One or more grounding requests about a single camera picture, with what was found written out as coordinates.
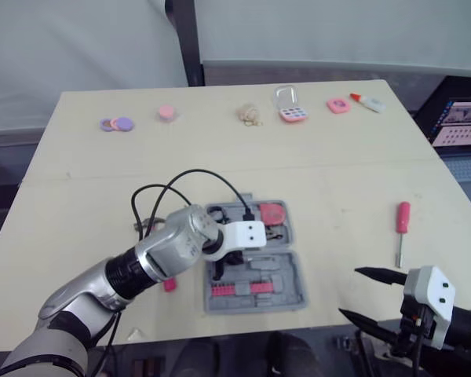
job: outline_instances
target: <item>red cap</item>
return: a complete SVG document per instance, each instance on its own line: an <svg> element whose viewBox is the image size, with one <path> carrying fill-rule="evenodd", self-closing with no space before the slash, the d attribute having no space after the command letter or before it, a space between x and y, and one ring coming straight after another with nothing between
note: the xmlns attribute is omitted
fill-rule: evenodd
<svg viewBox="0 0 471 377"><path fill-rule="evenodd" d="M359 94L356 94L356 93L351 93L351 98L354 100L354 101L360 101L360 98L361 96Z"/></svg>

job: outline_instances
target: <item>small pink box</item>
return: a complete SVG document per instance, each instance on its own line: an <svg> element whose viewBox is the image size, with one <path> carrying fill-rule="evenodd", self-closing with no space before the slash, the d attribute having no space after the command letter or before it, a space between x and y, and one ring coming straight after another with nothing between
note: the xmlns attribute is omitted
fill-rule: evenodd
<svg viewBox="0 0 471 377"><path fill-rule="evenodd" d="M335 114L341 114L342 112L348 112L351 109L351 105L341 98L332 98L327 102L328 108Z"/></svg>

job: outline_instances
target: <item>screwdriver shaft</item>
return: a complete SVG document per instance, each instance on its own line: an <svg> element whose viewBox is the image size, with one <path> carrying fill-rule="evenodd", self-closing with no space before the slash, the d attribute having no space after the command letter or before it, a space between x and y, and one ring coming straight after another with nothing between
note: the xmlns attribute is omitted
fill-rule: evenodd
<svg viewBox="0 0 471 377"><path fill-rule="evenodd" d="M396 267L401 268L403 265L403 233L400 233L400 249L398 255L396 256Z"/></svg>

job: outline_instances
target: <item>pink toy phone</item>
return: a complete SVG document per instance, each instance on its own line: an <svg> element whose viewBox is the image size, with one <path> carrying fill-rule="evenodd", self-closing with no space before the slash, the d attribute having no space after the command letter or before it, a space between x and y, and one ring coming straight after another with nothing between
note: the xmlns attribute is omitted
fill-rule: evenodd
<svg viewBox="0 0 471 377"><path fill-rule="evenodd" d="M298 106L297 89L292 85L280 86L274 91L274 101L279 115L286 122L298 122L307 119L307 112Z"/></svg>
<svg viewBox="0 0 471 377"><path fill-rule="evenodd" d="M351 108L351 105L341 99L341 98L332 98L327 102L328 108L331 110L331 112L335 114L341 114L342 112L348 112Z"/></svg>
<svg viewBox="0 0 471 377"><path fill-rule="evenodd" d="M281 108L279 114L287 122L298 122L299 120L307 119L307 112L300 106L296 108Z"/></svg>

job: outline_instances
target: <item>purple eraser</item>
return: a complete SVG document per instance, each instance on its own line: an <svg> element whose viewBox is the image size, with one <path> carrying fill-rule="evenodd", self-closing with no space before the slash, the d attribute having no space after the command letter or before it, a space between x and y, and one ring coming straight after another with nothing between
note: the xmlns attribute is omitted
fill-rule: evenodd
<svg viewBox="0 0 471 377"><path fill-rule="evenodd" d="M131 131L134 128L134 123L129 118L117 118L115 125L121 131Z"/></svg>
<svg viewBox="0 0 471 377"><path fill-rule="evenodd" d="M113 131L113 128L111 128L111 126L110 126L110 119L102 119L102 120L100 120L100 128L101 128L103 131L106 131L106 132L111 132L111 131Z"/></svg>

